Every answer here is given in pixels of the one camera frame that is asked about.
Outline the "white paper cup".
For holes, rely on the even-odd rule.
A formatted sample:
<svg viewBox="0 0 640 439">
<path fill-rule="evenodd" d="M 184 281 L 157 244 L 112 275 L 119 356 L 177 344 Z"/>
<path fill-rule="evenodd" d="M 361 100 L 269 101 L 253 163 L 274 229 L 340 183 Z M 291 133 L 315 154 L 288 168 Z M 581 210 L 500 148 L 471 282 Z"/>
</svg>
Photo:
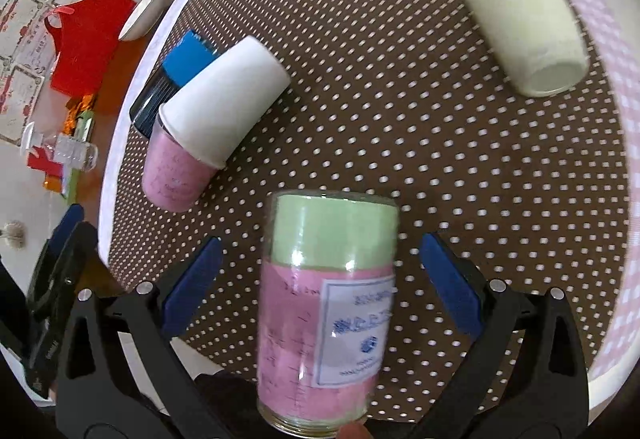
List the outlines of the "white paper cup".
<svg viewBox="0 0 640 439">
<path fill-rule="evenodd" d="M 191 79 L 158 115 L 184 151 L 221 170 L 290 84 L 280 61 L 256 38 L 246 37 Z"/>
</svg>

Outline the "brown wooden side table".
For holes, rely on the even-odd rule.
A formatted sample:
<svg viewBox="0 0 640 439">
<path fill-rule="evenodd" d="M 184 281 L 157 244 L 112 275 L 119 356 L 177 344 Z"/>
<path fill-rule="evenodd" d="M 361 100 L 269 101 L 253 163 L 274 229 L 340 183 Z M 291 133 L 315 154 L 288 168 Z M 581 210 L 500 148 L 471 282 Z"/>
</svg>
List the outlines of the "brown wooden side table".
<svg viewBox="0 0 640 439">
<path fill-rule="evenodd" d="M 118 115 L 134 72 L 159 24 L 160 18 L 143 37 L 119 43 L 94 103 L 91 142 L 99 149 L 99 160 L 96 168 L 81 173 L 77 181 L 76 203 L 85 208 L 86 219 L 95 227 L 99 222 L 106 161 Z"/>
</svg>

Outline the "red paper bag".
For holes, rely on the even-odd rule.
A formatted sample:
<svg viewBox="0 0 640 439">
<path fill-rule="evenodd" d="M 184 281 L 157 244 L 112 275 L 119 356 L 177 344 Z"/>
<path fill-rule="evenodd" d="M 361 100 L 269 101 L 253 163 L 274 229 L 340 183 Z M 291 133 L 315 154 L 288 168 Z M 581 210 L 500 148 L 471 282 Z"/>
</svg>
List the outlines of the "red paper bag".
<svg viewBox="0 0 640 439">
<path fill-rule="evenodd" d="M 50 86 L 70 98 L 100 90 L 134 0 L 80 0 L 58 6 L 43 20 L 56 60 Z"/>
</svg>

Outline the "cream fuzzy cup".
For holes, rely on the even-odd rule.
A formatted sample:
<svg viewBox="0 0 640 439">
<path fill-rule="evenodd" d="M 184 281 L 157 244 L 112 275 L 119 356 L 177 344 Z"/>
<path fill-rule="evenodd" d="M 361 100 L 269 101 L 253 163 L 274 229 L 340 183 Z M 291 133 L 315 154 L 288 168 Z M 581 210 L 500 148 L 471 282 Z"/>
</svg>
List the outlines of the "cream fuzzy cup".
<svg viewBox="0 0 640 439">
<path fill-rule="evenodd" d="M 567 0 L 464 0 L 515 90 L 543 98 L 570 90 L 589 68 Z"/>
</svg>

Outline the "pink checkered tablecloth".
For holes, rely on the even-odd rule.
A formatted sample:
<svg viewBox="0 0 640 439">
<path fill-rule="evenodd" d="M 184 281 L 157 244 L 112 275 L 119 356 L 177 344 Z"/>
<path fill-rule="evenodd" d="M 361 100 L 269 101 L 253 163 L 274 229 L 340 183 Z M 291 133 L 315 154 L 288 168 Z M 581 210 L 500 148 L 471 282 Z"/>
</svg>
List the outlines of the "pink checkered tablecloth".
<svg viewBox="0 0 640 439">
<path fill-rule="evenodd" d="M 590 71 L 544 100 L 541 130 L 559 161 L 537 258 L 518 264 L 535 285 L 570 295 L 591 390 L 622 387 L 639 359 L 639 7 L 568 0 L 589 38 Z"/>
</svg>

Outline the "white ceramic bowl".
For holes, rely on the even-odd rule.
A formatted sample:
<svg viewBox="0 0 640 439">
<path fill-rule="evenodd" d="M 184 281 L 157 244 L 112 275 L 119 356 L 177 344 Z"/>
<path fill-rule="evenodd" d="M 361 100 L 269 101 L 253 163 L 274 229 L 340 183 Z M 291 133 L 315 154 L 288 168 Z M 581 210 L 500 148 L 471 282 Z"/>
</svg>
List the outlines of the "white ceramic bowl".
<svg viewBox="0 0 640 439">
<path fill-rule="evenodd" d="M 164 14 L 164 0 L 140 0 L 118 35 L 119 41 L 134 41 L 145 36 Z"/>
</svg>

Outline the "pink plastic cup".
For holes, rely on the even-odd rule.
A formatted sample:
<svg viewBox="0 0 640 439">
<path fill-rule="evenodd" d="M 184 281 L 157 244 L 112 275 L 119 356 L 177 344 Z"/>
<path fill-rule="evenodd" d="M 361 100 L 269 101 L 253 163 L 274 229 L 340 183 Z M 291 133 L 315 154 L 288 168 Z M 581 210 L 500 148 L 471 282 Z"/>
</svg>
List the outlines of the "pink plastic cup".
<svg viewBox="0 0 640 439">
<path fill-rule="evenodd" d="M 156 116 L 142 174 L 142 191 L 153 205 L 187 211 L 217 171 L 191 156 Z"/>
</svg>

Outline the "pink green glass jar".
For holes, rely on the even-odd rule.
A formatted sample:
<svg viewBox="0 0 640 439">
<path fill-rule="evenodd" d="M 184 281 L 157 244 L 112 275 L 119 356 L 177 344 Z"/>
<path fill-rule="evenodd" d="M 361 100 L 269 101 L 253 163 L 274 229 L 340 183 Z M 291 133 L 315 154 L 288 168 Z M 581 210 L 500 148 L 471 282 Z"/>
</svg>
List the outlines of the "pink green glass jar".
<svg viewBox="0 0 640 439">
<path fill-rule="evenodd" d="M 367 416 L 395 296 L 399 209 L 385 197 L 283 191 L 260 265 L 257 406 L 296 438 Z"/>
</svg>

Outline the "clear plastic bottle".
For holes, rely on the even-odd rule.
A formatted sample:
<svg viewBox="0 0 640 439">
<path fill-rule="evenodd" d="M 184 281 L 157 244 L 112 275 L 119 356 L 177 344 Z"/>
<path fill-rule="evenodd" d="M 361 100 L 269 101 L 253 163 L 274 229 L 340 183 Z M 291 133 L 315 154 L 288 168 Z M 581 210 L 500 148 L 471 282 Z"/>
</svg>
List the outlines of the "clear plastic bottle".
<svg viewBox="0 0 640 439">
<path fill-rule="evenodd" d="M 43 155 L 49 162 L 85 172 L 96 168 L 99 156 L 96 144 L 62 132 L 38 131 L 33 121 L 23 130 L 20 150 L 26 157 Z"/>
</svg>

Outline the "brown polka dot tablecloth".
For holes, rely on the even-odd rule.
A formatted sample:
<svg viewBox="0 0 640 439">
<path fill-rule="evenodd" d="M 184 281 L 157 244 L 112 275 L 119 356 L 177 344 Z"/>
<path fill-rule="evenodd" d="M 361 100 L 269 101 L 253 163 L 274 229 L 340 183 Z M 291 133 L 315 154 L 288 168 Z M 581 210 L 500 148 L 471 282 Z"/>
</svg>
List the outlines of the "brown polka dot tablecloth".
<svg viewBox="0 0 640 439">
<path fill-rule="evenodd" d="M 101 203 L 101 245 L 126 287 L 160 276 L 206 235 L 224 265 L 186 331 L 202 355 L 256 376 L 260 244 L 271 193 L 344 190 L 393 199 L 400 210 L 397 293 L 369 414 L 399 422 L 399 239 L 438 231 L 526 289 L 559 165 L 541 130 L 547 99 L 517 95 L 462 0 L 178 0 L 141 61 L 137 95 L 188 30 L 228 48 L 247 36 L 280 58 L 292 86 L 184 214 L 143 195 L 146 142 L 119 117 Z"/>
</svg>

